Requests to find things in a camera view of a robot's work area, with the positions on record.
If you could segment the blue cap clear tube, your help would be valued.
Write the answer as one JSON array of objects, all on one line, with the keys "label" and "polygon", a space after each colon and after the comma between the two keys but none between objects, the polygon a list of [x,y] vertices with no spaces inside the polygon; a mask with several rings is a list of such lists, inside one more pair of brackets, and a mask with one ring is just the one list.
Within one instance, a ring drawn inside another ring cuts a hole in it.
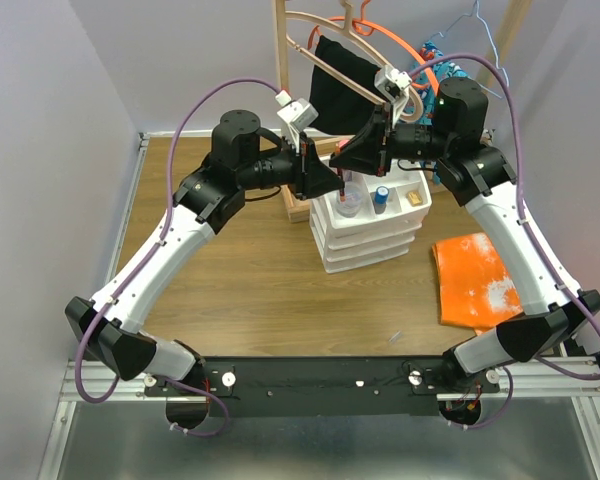
[{"label": "blue cap clear tube", "polygon": [[381,215],[386,211],[389,197],[389,189],[385,186],[379,186],[373,196],[373,207],[377,215]]}]

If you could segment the red pen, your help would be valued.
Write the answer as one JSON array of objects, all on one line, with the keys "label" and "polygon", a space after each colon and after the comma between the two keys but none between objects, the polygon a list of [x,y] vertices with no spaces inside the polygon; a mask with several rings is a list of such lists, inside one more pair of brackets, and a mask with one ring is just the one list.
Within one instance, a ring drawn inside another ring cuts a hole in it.
[{"label": "red pen", "polygon": [[343,204],[346,201],[346,192],[345,192],[346,182],[344,180],[344,174],[343,174],[343,170],[341,168],[336,168],[336,173],[340,180],[339,202]]}]

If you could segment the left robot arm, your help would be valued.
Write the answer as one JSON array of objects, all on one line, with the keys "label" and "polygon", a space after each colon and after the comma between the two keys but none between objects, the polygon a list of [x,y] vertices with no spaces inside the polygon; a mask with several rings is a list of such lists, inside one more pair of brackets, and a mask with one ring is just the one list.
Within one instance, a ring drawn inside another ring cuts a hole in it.
[{"label": "left robot arm", "polygon": [[249,190],[287,186],[301,200],[338,190],[341,179],[319,158],[305,128],[317,113],[293,101],[279,113],[281,135],[264,129],[246,110],[221,116],[201,165],[170,196],[156,229],[124,268],[89,299],[65,308],[85,350],[121,380],[142,373],[167,377],[181,395],[202,380],[195,353],[144,332],[155,302],[188,259],[210,242],[246,204]]}]

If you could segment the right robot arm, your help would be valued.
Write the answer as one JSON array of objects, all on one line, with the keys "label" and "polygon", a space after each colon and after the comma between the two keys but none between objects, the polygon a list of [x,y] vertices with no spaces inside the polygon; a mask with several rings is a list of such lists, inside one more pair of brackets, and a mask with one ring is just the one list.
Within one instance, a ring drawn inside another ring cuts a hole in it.
[{"label": "right robot arm", "polygon": [[504,154],[481,141],[488,99],[477,82],[443,80],[428,125],[398,118],[411,89],[404,73],[377,73],[386,97],[331,166],[382,176],[394,160],[433,160],[442,184],[478,222],[508,270],[522,311],[447,350],[437,374],[460,392],[488,369],[527,362],[577,333],[600,311],[597,290],[584,290],[563,268],[519,197],[522,180]]}]

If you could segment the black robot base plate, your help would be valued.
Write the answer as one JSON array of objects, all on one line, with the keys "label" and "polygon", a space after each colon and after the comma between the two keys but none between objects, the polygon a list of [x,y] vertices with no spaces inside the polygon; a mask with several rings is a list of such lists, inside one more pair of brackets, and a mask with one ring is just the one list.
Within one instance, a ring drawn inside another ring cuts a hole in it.
[{"label": "black robot base plate", "polygon": [[174,385],[145,382],[149,397],[166,397],[166,415],[186,427],[206,417],[436,416],[452,401],[454,419],[475,421],[480,402],[507,384],[490,368],[461,377],[439,356],[231,357],[203,359]]}]

